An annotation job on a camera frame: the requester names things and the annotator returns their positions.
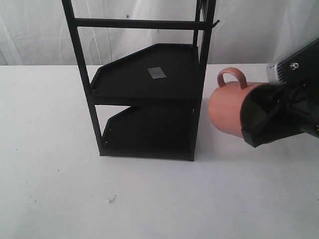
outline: upper shelf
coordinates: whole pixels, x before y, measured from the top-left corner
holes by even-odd
[[[152,45],[99,68],[91,83],[93,102],[193,106],[198,89],[197,67],[198,48],[193,45]]]

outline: black metal rack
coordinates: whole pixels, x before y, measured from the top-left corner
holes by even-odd
[[[216,0],[197,0],[195,21],[76,18],[71,0],[62,4],[100,155],[193,161]],[[100,67],[90,83],[77,27],[194,30],[193,44],[152,45]],[[151,69],[164,77],[152,77]],[[131,107],[101,134],[95,105]]]

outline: terracotta mug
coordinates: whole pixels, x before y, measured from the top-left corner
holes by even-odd
[[[231,74],[237,82],[225,83],[223,75]],[[218,73],[218,88],[211,95],[208,102],[208,112],[212,123],[220,131],[238,137],[243,137],[241,113],[242,105],[249,93],[256,87],[264,83],[247,82],[245,75],[237,68],[229,67]],[[262,118],[266,115],[263,110],[251,102],[249,104],[251,115]]]

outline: small debris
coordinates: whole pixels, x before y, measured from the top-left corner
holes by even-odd
[[[116,199],[116,194],[114,195],[113,198],[108,197],[108,203],[114,203],[115,199]]]

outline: white wall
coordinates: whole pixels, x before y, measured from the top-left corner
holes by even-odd
[[[73,0],[79,17],[194,20],[196,0]],[[319,35],[318,0],[217,0],[210,63],[262,63]],[[87,64],[192,31],[80,28]],[[0,0],[0,65],[76,64],[60,0]]]

